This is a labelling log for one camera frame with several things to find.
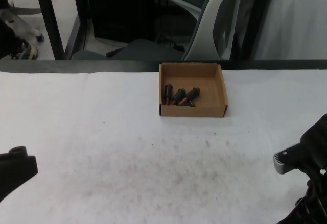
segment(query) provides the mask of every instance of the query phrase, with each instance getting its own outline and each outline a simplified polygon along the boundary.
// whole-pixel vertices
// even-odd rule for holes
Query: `black table leg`
[[[72,55],[79,50],[83,37],[85,37],[87,14],[88,14],[88,2],[87,0],[75,0],[77,8],[77,17],[67,43],[65,50],[66,59],[70,59]]]
[[[39,0],[39,3],[41,6],[43,19],[46,26],[46,31],[48,32],[48,36],[50,39],[50,43],[55,59],[64,60],[65,53],[62,46],[57,20],[52,6],[52,1]]]
[[[245,32],[241,49],[241,60],[249,60],[253,54],[252,52],[255,48],[255,42],[260,34],[260,28],[265,19],[269,3],[270,0],[254,0],[249,24]]]

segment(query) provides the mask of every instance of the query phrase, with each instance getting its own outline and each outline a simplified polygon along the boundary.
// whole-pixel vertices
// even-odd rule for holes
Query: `brown cardboard box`
[[[173,85],[173,95],[179,88],[188,93],[201,89],[193,100],[195,107],[165,105],[165,84]],[[163,63],[159,71],[159,112],[173,117],[224,117],[228,107],[226,89],[220,65],[216,63]]]

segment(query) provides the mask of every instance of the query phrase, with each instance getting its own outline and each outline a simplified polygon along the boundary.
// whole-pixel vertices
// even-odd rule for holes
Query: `black bracket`
[[[19,146],[0,154],[0,202],[38,173],[36,158]]]

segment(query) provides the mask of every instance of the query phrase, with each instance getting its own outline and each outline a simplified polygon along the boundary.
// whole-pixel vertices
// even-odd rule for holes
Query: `white table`
[[[277,223],[307,177],[274,153],[326,113],[327,71],[225,71],[225,118],[160,117],[157,73],[0,73],[0,152],[39,173],[0,223]]]

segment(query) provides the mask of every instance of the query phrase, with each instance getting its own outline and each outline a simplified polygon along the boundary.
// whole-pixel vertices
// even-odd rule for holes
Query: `chair seat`
[[[149,40],[138,39],[115,54],[113,60],[180,61],[184,52],[177,51]]]
[[[72,60],[110,60],[110,58],[97,52],[79,51],[73,54]]]
[[[184,52],[170,49],[148,40],[138,39],[122,48],[111,58],[91,51],[79,51],[72,60],[133,60],[133,61],[180,61]]]

